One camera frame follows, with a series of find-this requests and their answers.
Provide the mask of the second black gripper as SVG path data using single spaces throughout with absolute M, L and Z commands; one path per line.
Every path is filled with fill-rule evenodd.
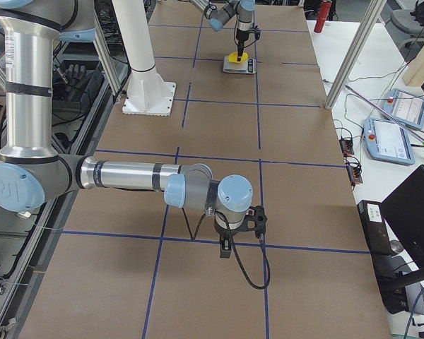
M 222 225 L 217 220 L 215 220 L 214 228 L 219 235 L 219 241 L 224 242 L 225 240 L 229 240 L 232 236 L 235 236 L 239 232 L 246 232 L 247 222 L 242 222 L 237 228 L 231 228 L 229 230 L 225 225 Z

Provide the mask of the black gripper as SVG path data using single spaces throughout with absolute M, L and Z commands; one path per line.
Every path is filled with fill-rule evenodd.
M 243 58 L 245 42 L 249 39 L 249 31 L 237 29 L 235 33 L 235 37 L 237 39 L 237 56 L 236 62 L 240 63 Z

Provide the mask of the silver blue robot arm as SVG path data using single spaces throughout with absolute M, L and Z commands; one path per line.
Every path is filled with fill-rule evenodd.
M 239 43 L 245 43 L 250 34 L 259 32 L 258 27 L 254 24 L 255 1 L 226 1 L 221 8 L 208 2 L 202 11 L 215 32 L 222 30 L 232 18 L 236 17 L 235 37 Z

